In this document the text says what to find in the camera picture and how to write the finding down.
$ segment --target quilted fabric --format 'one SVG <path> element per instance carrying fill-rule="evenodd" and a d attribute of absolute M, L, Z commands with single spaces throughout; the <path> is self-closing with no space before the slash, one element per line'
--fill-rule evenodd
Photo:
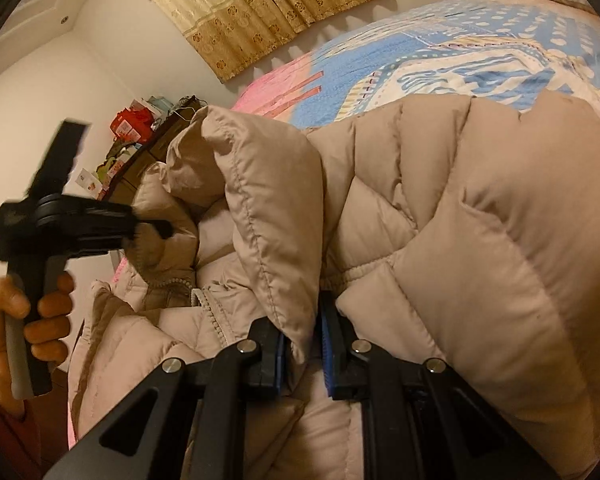
<path fill-rule="evenodd" d="M 269 316 L 292 342 L 293 375 L 250 419 L 247 478 L 361 479 L 360 407 L 328 398 L 312 346 L 319 283 L 360 337 L 402 359 L 445 359 L 561 476 L 587 475 L 600 458 L 600 119 L 589 104 L 545 92 L 520 114 L 413 95 L 305 132 L 199 113 L 170 148 L 183 178 L 157 167 L 144 189 L 160 189 L 138 202 L 164 207 L 196 242 L 170 251 L 145 233 L 129 256 L 138 266 L 135 254 L 157 251 L 138 269 L 147 283 L 96 286 L 70 368 L 78 435 L 165 357 L 212 357 Z"/>

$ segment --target red sleeve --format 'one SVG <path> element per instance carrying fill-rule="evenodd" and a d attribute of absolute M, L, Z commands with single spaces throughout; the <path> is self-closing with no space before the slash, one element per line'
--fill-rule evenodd
<path fill-rule="evenodd" d="M 40 480 L 40 432 L 31 406 L 25 403 L 25 409 L 24 420 L 17 420 L 0 409 L 0 451 L 22 480 Z"/>

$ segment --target bed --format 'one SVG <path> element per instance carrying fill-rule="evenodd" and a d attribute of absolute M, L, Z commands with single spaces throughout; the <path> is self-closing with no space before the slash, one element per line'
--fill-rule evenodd
<path fill-rule="evenodd" d="M 521 112 L 543 89 L 600 117 L 600 19 L 549 0 L 448 0 L 372 23 L 253 82 L 234 109 L 321 126 L 412 93 Z"/>

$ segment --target red bag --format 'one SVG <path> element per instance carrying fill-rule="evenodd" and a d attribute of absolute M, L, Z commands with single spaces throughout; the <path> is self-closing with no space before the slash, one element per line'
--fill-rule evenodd
<path fill-rule="evenodd" d="M 154 116 L 144 108 L 143 110 L 128 110 L 125 108 L 118 113 L 111 123 L 113 134 L 125 142 L 147 142 L 154 131 L 151 125 L 154 122 Z"/>

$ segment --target clamp handle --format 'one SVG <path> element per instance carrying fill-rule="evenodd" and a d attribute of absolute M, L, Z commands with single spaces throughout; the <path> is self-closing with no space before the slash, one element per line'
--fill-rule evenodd
<path fill-rule="evenodd" d="M 58 276 L 64 271 L 65 256 L 16 256 L 9 261 L 7 272 L 24 292 L 31 310 L 25 319 L 5 316 L 7 358 L 11 373 L 11 393 L 17 400 L 48 394 L 52 389 L 48 363 L 31 353 L 31 344 L 24 338 L 24 326 L 41 319 L 38 302 L 57 288 Z"/>

